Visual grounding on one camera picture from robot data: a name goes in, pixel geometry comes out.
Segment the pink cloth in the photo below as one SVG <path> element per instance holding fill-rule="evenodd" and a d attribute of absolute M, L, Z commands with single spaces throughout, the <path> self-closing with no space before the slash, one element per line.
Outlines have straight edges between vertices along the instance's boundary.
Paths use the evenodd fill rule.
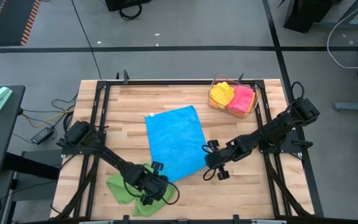
<path fill-rule="evenodd" d="M 253 89 L 245 86 L 236 86 L 234 87 L 234 98 L 227 107 L 241 113 L 247 113 L 254 102 L 254 98 L 255 93 Z"/>

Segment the wooden tabletop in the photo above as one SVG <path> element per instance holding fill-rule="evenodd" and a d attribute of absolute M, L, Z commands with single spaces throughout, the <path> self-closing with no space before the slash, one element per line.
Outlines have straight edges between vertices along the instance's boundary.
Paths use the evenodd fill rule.
<path fill-rule="evenodd" d="M 96 80 L 83 80 L 78 93 L 73 122 L 90 121 L 96 89 Z M 267 98 L 272 117 L 282 112 L 287 103 L 279 79 L 265 80 Z M 207 105 L 209 85 L 114 85 L 110 89 L 108 112 L 106 116 L 106 146 L 123 159 L 135 164 L 150 163 L 150 149 L 147 139 L 145 116 L 150 113 L 193 105 L 196 108 L 205 139 L 217 139 L 220 145 L 240 135 L 257 129 L 254 114 L 239 119 L 212 109 Z M 96 124 L 99 124 L 100 107 Z M 262 106 L 264 122 L 265 113 Z M 76 156 L 61 171 L 53 207 L 61 211 L 77 190 L 83 156 Z M 282 154 L 281 162 L 288 189 L 302 204 L 306 211 L 313 213 L 308 185 L 299 159 Z M 180 199 L 174 205 L 166 205 L 150 217 L 133 217 L 134 202 L 119 205 L 108 186 L 109 176 L 119 172 L 100 160 L 92 220 L 122 220 L 123 215 L 130 219 L 232 219 L 234 214 L 240 218 L 273 218 L 269 186 L 263 156 L 254 152 L 238 162 L 228 162 L 225 166 L 231 178 L 219 181 L 217 177 L 204 181 L 206 168 L 175 182 L 180 190 Z M 283 214 L 281 193 L 277 190 L 280 213 Z M 88 193 L 83 196 L 80 215 L 85 214 Z M 52 211 L 51 217 L 57 214 Z"/>

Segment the yellow cloth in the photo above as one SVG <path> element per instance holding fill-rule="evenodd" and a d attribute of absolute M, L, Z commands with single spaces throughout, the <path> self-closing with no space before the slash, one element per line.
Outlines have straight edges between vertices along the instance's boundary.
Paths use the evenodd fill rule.
<path fill-rule="evenodd" d="M 225 108 L 234 98 L 234 89 L 227 82 L 218 83 L 212 86 L 209 97 L 217 102 L 220 108 Z"/>

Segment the desk leg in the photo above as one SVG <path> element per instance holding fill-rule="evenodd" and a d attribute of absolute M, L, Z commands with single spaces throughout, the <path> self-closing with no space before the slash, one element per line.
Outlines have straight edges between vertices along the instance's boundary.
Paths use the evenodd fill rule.
<path fill-rule="evenodd" d="M 16 172 L 36 175 L 38 177 L 52 180 L 57 180 L 59 177 L 59 168 L 35 162 L 9 152 L 6 153 L 4 169 L 10 169 Z"/>

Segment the cable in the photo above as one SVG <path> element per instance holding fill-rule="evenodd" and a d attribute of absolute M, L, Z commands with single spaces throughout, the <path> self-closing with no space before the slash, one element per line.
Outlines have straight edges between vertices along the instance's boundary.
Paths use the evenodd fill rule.
<path fill-rule="evenodd" d="M 72 116 L 73 116 L 73 113 L 74 112 L 70 112 L 70 113 L 68 113 L 66 116 L 65 116 L 65 119 L 63 120 L 63 130 L 65 131 L 65 132 L 67 132 L 68 131 L 68 126 L 70 125 L 70 121 L 71 121 L 71 118 L 72 118 Z"/>
<path fill-rule="evenodd" d="M 75 94 L 75 96 L 74 96 L 71 100 L 69 100 L 69 101 L 62 100 L 62 99 L 53 99 L 52 102 L 51 102 L 51 104 L 52 104 L 52 106 L 53 106 L 54 108 L 61 110 L 61 111 L 59 111 L 59 112 L 68 111 L 68 110 L 64 110 L 64 109 L 61 108 L 61 107 L 56 106 L 56 105 L 54 104 L 54 102 L 55 102 L 55 101 L 60 101 L 60 102 L 64 102 L 64 103 L 71 103 L 72 101 L 74 101 L 74 105 L 75 105 L 75 104 L 76 104 L 76 98 L 77 98 L 77 96 L 78 96 L 78 92 L 77 92 L 77 93 Z"/>
<path fill-rule="evenodd" d="M 305 88 L 304 86 L 302 85 L 302 83 L 300 82 L 294 82 L 292 83 L 292 86 L 291 86 L 291 97 L 295 100 L 295 97 L 293 96 L 293 88 L 295 87 L 295 85 L 299 85 L 302 89 L 302 93 L 301 93 L 301 96 L 299 98 L 297 98 L 297 100 L 302 100 L 304 95 L 305 95 Z"/>
<path fill-rule="evenodd" d="M 50 204 L 49 206 L 53 211 L 55 211 L 56 213 L 60 214 L 61 212 L 59 212 L 58 210 L 56 210 L 54 207 L 53 207 L 53 202 Z"/>
<path fill-rule="evenodd" d="M 164 197 L 161 197 L 161 199 L 167 204 L 167 205 L 173 205 L 173 204 L 175 204 L 175 203 L 177 203 L 178 201 L 179 201 L 179 198 L 180 198 L 180 192 L 179 192 L 179 189 L 178 189 L 178 187 L 175 185 L 175 184 L 173 184 L 173 183 L 171 183 L 171 182 L 167 182 L 168 184 L 170 184 L 170 185 L 172 185 L 176 190 L 177 190 L 177 192 L 178 192 L 178 197 L 177 197 L 177 199 L 174 201 L 174 202 L 167 202 L 166 200 L 165 200 L 165 198 Z"/>
<path fill-rule="evenodd" d="M 61 113 L 59 113 L 59 114 L 56 114 L 55 116 L 52 116 L 51 118 L 49 118 L 48 120 L 46 120 L 46 121 L 43 121 L 42 122 L 42 124 L 40 124 L 40 125 L 33 125 L 32 123 L 31 123 L 31 121 L 30 121 L 30 124 L 31 124 L 31 126 L 33 126 L 33 128 L 41 128 L 44 124 L 48 124 L 48 122 L 49 121 L 51 121 L 51 120 L 53 120 L 53 119 L 55 119 L 55 118 L 57 118 L 57 117 L 59 117 L 59 116 L 61 116 L 61 115 L 64 115 L 64 114 L 67 114 L 67 113 L 69 113 L 69 112 L 71 112 L 71 111 L 64 111 L 64 112 L 61 112 Z"/>
<path fill-rule="evenodd" d="M 60 167 L 60 170 L 62 170 L 62 168 L 67 164 L 67 162 L 69 162 L 70 160 L 72 160 L 75 156 L 76 156 L 76 155 L 72 155 L 70 158 L 68 158 L 68 159 L 62 164 L 62 166 Z M 51 208 L 53 211 L 57 212 L 58 214 L 61 213 L 61 212 L 59 212 L 58 210 L 56 210 L 56 209 L 53 207 L 53 202 L 50 204 L 50 208 Z"/>
<path fill-rule="evenodd" d="M 55 133 L 55 137 L 53 137 L 52 139 L 55 139 L 55 138 L 57 137 L 57 130 L 56 130 L 56 128 L 55 128 L 54 125 L 51 125 L 50 123 L 48 123 L 48 122 L 46 122 L 46 121 L 43 121 L 43 120 L 41 120 L 41 119 L 30 118 L 29 116 L 27 116 L 27 115 L 25 115 L 25 114 L 22 114 L 22 116 L 23 116 L 26 120 L 29 121 L 30 125 L 31 125 L 33 128 L 36 128 L 36 127 L 32 124 L 32 122 L 30 121 L 30 119 L 33 120 L 33 121 L 39 121 L 39 122 L 43 122 L 43 123 L 45 123 L 45 124 L 48 124 L 48 125 L 53 129 L 53 132 Z"/>
<path fill-rule="evenodd" d="M 211 180 L 211 179 L 215 176 L 216 169 L 219 168 L 221 165 L 223 165 L 228 159 L 230 159 L 230 157 L 233 155 L 233 153 L 236 151 L 236 149 L 237 149 L 242 143 L 244 143 L 244 142 L 246 142 L 246 141 L 248 141 L 248 139 L 245 139 L 245 140 L 241 141 L 238 145 L 236 145 L 236 146 L 234 147 L 234 149 L 231 151 L 230 155 L 228 155 L 222 162 L 216 164 L 216 165 L 215 165 L 214 167 L 212 167 L 212 168 L 209 168 L 209 169 L 204 173 L 203 179 L 204 179 L 205 181 Z M 209 173 L 211 170 L 214 170 L 213 174 L 206 179 L 206 178 L 205 178 L 206 174 Z"/>
<path fill-rule="evenodd" d="M 23 111 L 32 112 L 32 113 L 61 113 L 61 111 L 33 111 L 33 110 L 25 110 Z"/>
<path fill-rule="evenodd" d="M 204 147 L 207 147 L 208 149 L 214 151 L 213 149 L 211 149 L 211 147 L 209 147 L 209 146 L 207 146 L 207 145 L 203 145 L 203 146 L 201 147 L 201 149 L 202 149 L 204 152 L 208 153 L 208 154 L 211 154 L 212 152 L 210 152 L 209 150 L 205 149 Z"/>
<path fill-rule="evenodd" d="M 137 13 L 134 16 L 128 16 L 127 14 L 123 13 L 122 12 L 123 8 L 121 8 L 119 10 L 119 16 L 121 16 L 121 18 L 126 20 L 126 21 L 136 19 L 138 16 L 140 16 L 142 14 L 142 11 L 143 11 L 143 8 L 142 8 L 141 4 L 138 4 L 137 7 L 139 8 L 139 10 L 137 11 Z"/>
<path fill-rule="evenodd" d="M 54 182 L 56 182 L 56 180 L 50 181 L 50 182 L 46 182 L 46 183 L 43 183 L 43 184 L 34 184 L 34 185 L 31 185 L 30 187 L 25 187 L 25 188 L 23 188 L 23 189 L 16 190 L 16 191 L 10 193 L 9 195 L 0 198 L 0 200 L 3 200 L 4 198 L 7 198 L 7 197 L 9 197 L 9 196 L 11 196 L 11 195 L 14 195 L 14 194 L 16 194 L 16 193 L 18 193 L 18 192 L 21 192 L 21 191 L 23 191 L 23 190 L 27 190 L 27 189 L 30 189 L 30 188 L 32 188 L 32 187 L 42 186 L 42 185 L 50 184 L 50 183 L 54 183 Z"/>
<path fill-rule="evenodd" d="M 335 58 L 334 56 L 331 54 L 331 52 L 329 51 L 329 40 L 331 39 L 331 35 L 333 34 L 334 30 L 336 29 L 337 26 L 341 25 L 342 22 L 344 22 L 346 19 L 348 19 L 349 17 L 353 16 L 353 14 L 355 14 L 356 12 L 358 11 L 358 8 L 353 11 L 352 13 L 350 13 L 348 16 L 346 16 L 343 20 L 339 21 L 335 26 L 334 28 L 332 29 L 332 31 L 329 33 L 329 36 L 328 36 L 328 40 L 327 40 L 327 51 L 328 51 L 328 54 L 334 59 L 334 61 L 342 68 L 347 68 L 347 69 L 358 69 L 358 67 L 347 67 L 347 66 L 344 66 L 342 64 L 340 64 Z"/>
<path fill-rule="evenodd" d="M 31 124 L 31 126 L 32 126 L 33 128 L 36 128 L 36 127 L 34 126 L 34 124 L 33 124 L 30 120 L 39 121 L 39 122 L 45 123 L 45 124 L 47 124 L 47 125 L 53 127 L 53 125 L 51 125 L 50 123 L 48 123 L 48 122 L 46 122 L 46 121 L 43 121 L 43 120 L 41 120 L 41 119 L 30 118 L 29 116 L 27 116 L 27 115 L 25 115 L 25 114 L 22 114 L 22 116 Z"/>
<path fill-rule="evenodd" d="M 72 109 L 74 106 L 75 106 L 75 104 L 72 105 L 72 106 L 70 106 L 69 108 L 67 108 L 66 111 L 70 111 L 70 109 Z M 68 112 L 65 116 L 60 117 L 60 118 L 56 121 L 56 123 L 53 125 L 53 127 L 55 127 L 55 126 L 59 123 L 59 121 L 61 121 L 63 118 L 65 118 L 65 120 L 66 120 L 66 117 L 67 117 L 67 116 L 73 116 L 73 114 L 74 114 L 74 111 L 70 111 L 70 112 Z M 65 123 L 64 123 L 65 120 L 63 120 L 63 127 L 64 127 L 65 132 L 67 132 L 68 128 L 65 128 Z"/>
<path fill-rule="evenodd" d="M 74 1 L 73 1 L 73 0 L 71 0 L 71 3 L 72 3 L 72 5 L 73 5 L 73 7 L 74 7 L 74 11 L 75 11 L 75 14 L 77 15 L 78 21 L 80 22 L 80 25 L 81 25 L 82 31 L 84 32 L 84 35 L 85 35 L 86 41 L 88 42 L 89 47 L 90 47 L 90 49 L 91 49 L 91 52 L 92 52 L 92 56 L 93 56 L 94 63 L 95 63 L 95 65 L 96 65 L 96 68 L 98 69 L 99 78 L 100 78 L 100 79 L 102 79 L 102 75 L 100 74 L 99 65 L 98 65 L 98 62 L 96 61 L 96 57 L 94 56 L 94 52 L 93 52 L 93 48 L 92 48 L 91 42 L 90 42 L 90 40 L 88 39 L 88 36 L 86 35 L 86 32 L 85 32 L 84 26 L 82 25 L 82 22 L 81 22 L 80 16 L 78 15 L 77 8 L 75 7 Z"/>
<path fill-rule="evenodd" d="M 34 144 L 33 142 L 30 142 L 29 140 L 23 138 L 22 136 L 18 136 L 18 135 L 15 134 L 15 133 L 12 133 L 12 134 L 13 134 L 14 136 L 18 137 L 18 138 L 21 138 L 23 141 L 26 141 L 26 142 L 28 142 L 28 143 L 30 143 L 30 144 Z"/>

